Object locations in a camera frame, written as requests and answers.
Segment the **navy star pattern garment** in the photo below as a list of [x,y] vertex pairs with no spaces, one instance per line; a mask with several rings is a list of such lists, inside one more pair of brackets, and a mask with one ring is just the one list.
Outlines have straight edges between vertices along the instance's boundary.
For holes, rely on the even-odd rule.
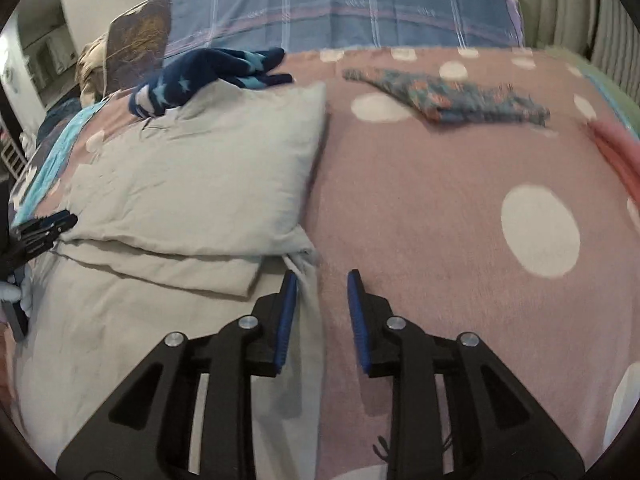
[[284,59],[285,50],[281,48],[265,51],[195,49],[139,84],[131,92],[129,113],[142,119],[164,116],[218,80],[248,90],[292,84],[291,74],[272,73]]

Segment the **grey striped curtain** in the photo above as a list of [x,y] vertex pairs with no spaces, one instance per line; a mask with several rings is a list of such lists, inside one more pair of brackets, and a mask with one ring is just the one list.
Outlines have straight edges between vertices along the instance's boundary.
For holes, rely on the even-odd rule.
[[523,44],[558,47],[588,60],[639,101],[639,25],[623,0],[512,0]]

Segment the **beige clothes pile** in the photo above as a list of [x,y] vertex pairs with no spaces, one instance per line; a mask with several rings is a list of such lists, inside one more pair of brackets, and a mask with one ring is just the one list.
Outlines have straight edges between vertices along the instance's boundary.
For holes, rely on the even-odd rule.
[[76,63],[75,80],[80,91],[82,108],[99,102],[104,97],[106,35],[103,34],[86,44]]

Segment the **pink polka dot blanket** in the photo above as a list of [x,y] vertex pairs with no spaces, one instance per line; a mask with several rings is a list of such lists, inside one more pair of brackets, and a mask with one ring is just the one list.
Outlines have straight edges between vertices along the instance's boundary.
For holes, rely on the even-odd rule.
[[[639,396],[639,213],[585,129],[614,120],[577,68],[537,52],[528,72],[508,51],[466,65],[483,84],[510,81],[551,110],[548,127],[422,122],[385,94],[346,81],[346,66],[437,72],[352,51],[294,55],[297,81],[328,90],[329,133],[303,230],[317,249],[319,313],[300,310],[285,370],[256,388],[259,479],[374,479],[390,426],[390,379],[357,370],[348,271],[426,332],[480,335],[589,467]],[[58,255],[37,263],[35,328],[15,350],[13,415],[48,466],[160,336],[216,332],[248,300],[123,278]]]

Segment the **floral patterned small garment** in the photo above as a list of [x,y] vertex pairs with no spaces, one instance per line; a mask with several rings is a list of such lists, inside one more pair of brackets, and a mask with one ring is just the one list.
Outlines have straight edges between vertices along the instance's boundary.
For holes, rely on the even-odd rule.
[[344,79],[370,84],[426,120],[441,125],[528,124],[544,126],[550,110],[510,84],[485,86],[385,68],[345,68]]

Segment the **blue plaid pillow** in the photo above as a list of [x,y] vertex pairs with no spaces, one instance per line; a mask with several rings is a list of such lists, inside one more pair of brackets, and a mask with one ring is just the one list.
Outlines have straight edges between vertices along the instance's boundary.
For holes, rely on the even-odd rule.
[[164,61],[201,47],[288,53],[524,44],[518,0],[170,0]]

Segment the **light grey t-shirt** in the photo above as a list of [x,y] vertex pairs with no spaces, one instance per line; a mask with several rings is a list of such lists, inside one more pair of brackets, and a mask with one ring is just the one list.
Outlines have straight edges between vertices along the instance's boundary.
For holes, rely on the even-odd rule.
[[46,465],[163,336],[215,333],[292,270],[284,370],[252,383],[256,466],[314,478],[324,351],[302,217],[325,132],[321,82],[216,81],[75,169],[61,204],[78,221],[34,266],[32,331],[14,358],[16,414]]

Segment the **light blue quilt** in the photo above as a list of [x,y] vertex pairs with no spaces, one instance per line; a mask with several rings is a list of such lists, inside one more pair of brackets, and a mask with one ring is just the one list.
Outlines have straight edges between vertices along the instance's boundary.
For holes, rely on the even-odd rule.
[[81,133],[82,128],[93,116],[102,110],[107,103],[107,99],[94,103],[78,112],[62,130],[54,144],[52,145],[49,155],[40,166],[35,177],[32,178],[26,195],[21,201],[21,205],[17,208],[13,220],[10,223],[12,228],[16,228],[20,224],[32,220],[35,217],[35,211],[40,202],[49,193],[54,182],[58,180],[58,175],[66,166],[66,162],[70,158],[76,140]]

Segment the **dark tree pattern pillow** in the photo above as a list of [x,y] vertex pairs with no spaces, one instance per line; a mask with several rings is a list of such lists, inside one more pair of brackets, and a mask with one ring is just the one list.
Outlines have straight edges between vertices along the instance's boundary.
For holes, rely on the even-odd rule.
[[163,65],[171,0],[145,0],[115,18],[106,35],[104,91],[137,86]]

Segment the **pink folded garment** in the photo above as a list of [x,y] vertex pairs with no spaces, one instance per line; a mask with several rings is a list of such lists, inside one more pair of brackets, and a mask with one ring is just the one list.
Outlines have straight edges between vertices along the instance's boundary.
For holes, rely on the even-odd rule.
[[590,120],[587,126],[598,150],[614,169],[629,196],[639,205],[639,140],[616,120]]

